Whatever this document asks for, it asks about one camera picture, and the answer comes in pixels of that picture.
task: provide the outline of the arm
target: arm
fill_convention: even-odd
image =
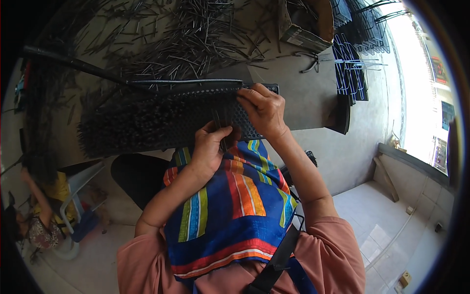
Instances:
[[[232,132],[232,127],[224,127],[211,133],[212,130],[213,122],[210,122],[196,132],[191,162],[145,206],[135,226],[135,237],[157,235],[176,208],[212,178],[222,161],[220,141]]]
[[[252,89],[240,89],[238,95],[238,101],[248,113],[250,122],[287,166],[307,216],[306,225],[324,216],[338,216],[333,198],[318,169],[284,123],[284,98],[261,84],[253,85]]]
[[[39,219],[45,227],[48,228],[52,218],[52,208],[49,205],[49,201],[46,199],[46,196],[41,189],[39,189],[36,182],[31,178],[31,175],[28,173],[28,169],[25,167],[21,169],[21,180],[28,185],[33,197],[38,201],[39,207],[41,207]]]

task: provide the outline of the hand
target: hand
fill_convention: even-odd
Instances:
[[[188,166],[196,172],[197,176],[204,179],[205,182],[212,178],[222,161],[223,152],[219,149],[220,141],[224,137],[231,135],[233,130],[232,126],[228,126],[215,131],[214,121],[211,121],[196,132],[196,144]],[[227,147],[232,147],[236,144],[236,140],[233,139],[237,138],[226,138]]]
[[[31,175],[29,174],[28,169],[25,167],[21,169],[20,178],[25,183],[29,183],[32,181]]]
[[[268,141],[281,137],[289,128],[284,123],[285,100],[261,84],[238,90],[238,102],[255,129]]]

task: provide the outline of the woman's right hand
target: woman's right hand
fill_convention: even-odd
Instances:
[[[280,138],[289,130],[284,123],[285,100],[282,96],[261,84],[254,84],[251,89],[242,88],[237,94],[250,122],[268,141]]]

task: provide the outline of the woman's left hand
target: woman's left hand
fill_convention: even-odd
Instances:
[[[205,182],[208,182],[219,168],[223,155],[223,152],[219,149],[220,141],[229,136],[233,128],[228,126],[217,131],[214,130],[215,124],[214,121],[211,121],[196,132],[196,144],[191,162],[188,164],[188,167]],[[237,138],[234,140],[233,136],[230,137],[232,139],[226,138],[227,144],[234,146]]]

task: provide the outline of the black strap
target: black strap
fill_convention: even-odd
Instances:
[[[243,294],[269,294],[282,272],[286,269],[290,254],[297,244],[298,235],[299,231],[293,225],[290,226],[269,263],[255,280],[243,290]]]

